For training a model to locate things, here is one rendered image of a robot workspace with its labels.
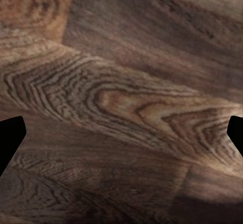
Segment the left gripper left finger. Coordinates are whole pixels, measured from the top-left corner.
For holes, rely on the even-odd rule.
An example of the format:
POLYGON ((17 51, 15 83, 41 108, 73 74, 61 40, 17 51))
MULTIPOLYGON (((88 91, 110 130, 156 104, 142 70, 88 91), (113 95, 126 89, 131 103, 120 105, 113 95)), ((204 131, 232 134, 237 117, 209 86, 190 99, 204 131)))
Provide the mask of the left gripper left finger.
POLYGON ((22 116, 0 121, 0 176, 26 136, 22 116))

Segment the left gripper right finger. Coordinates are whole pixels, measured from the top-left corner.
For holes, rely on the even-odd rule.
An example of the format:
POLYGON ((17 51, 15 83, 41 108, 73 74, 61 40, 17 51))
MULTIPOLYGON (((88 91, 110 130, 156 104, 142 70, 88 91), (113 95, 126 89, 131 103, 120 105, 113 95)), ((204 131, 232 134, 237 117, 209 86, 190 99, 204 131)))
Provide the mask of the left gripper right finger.
POLYGON ((227 134, 243 156, 243 118, 231 116, 227 134))

